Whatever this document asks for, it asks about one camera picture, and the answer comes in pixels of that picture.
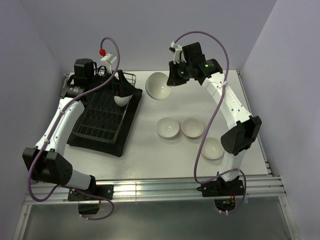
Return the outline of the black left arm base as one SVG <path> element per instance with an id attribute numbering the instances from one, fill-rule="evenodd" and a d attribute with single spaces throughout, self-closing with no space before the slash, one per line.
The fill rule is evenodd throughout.
<path id="1" fill-rule="evenodd" d="M 102 184 L 97 185 L 93 192 L 89 190 L 72 189 L 69 190 L 67 201 L 78 203 L 78 213 L 80 217 L 97 221 L 106 219 L 111 216 L 115 210 L 115 205 L 112 202 L 114 193 L 114 185 L 112 184 Z M 105 216 L 92 217 L 96 215 L 101 207 L 101 203 L 105 201 L 110 203 L 111 210 Z"/>

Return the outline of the white bowl near right arm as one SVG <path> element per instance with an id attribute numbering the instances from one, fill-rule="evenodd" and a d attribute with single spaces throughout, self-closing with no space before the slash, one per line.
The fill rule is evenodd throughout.
<path id="1" fill-rule="evenodd" d="M 204 141 L 201 154 L 207 159 L 217 160 L 224 154 L 224 149 L 217 138 L 207 137 Z"/>

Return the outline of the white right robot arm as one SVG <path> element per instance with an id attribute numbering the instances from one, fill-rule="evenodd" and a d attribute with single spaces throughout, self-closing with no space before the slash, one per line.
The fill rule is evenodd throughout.
<path id="1" fill-rule="evenodd" d="M 167 85 L 176 87 L 194 79 L 214 99 L 226 121 L 228 130 L 220 138 L 224 155 L 217 174 L 222 179 L 216 189 L 227 195 L 234 188 L 232 181 L 239 176 L 243 157 L 256 140 L 262 120 L 245 108 L 227 83 L 227 73 L 214 58 L 206 59 L 199 42 L 186 46 L 172 42 L 169 49 L 174 57 L 169 62 Z"/>

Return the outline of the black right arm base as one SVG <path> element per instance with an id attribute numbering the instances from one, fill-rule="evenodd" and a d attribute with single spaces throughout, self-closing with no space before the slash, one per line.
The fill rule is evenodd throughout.
<path id="1" fill-rule="evenodd" d="M 220 211 L 232 211 L 237 206 L 236 197 L 242 197 L 245 193 L 243 181 L 236 178 L 225 182 L 221 177 L 217 180 L 202 184 L 197 188 L 202 197 L 214 198 L 215 207 Z"/>

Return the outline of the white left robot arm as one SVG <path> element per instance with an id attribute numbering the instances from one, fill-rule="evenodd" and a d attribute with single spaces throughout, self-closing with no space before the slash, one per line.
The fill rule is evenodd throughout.
<path id="1" fill-rule="evenodd" d="M 77 59 L 74 74 L 62 89 L 58 108 L 44 135 L 33 148 L 25 148 L 22 158 L 28 169 L 28 182 L 32 180 L 79 189 L 86 200 L 96 197 L 98 188 L 96 179 L 81 173 L 64 158 L 65 148 L 70 134 L 87 106 L 86 96 L 107 92 L 117 97 L 132 97 L 137 89 L 116 68 L 111 70 L 113 62 L 120 59 L 107 54 L 100 60 L 105 74 L 95 69 L 96 63 L 89 58 Z"/>

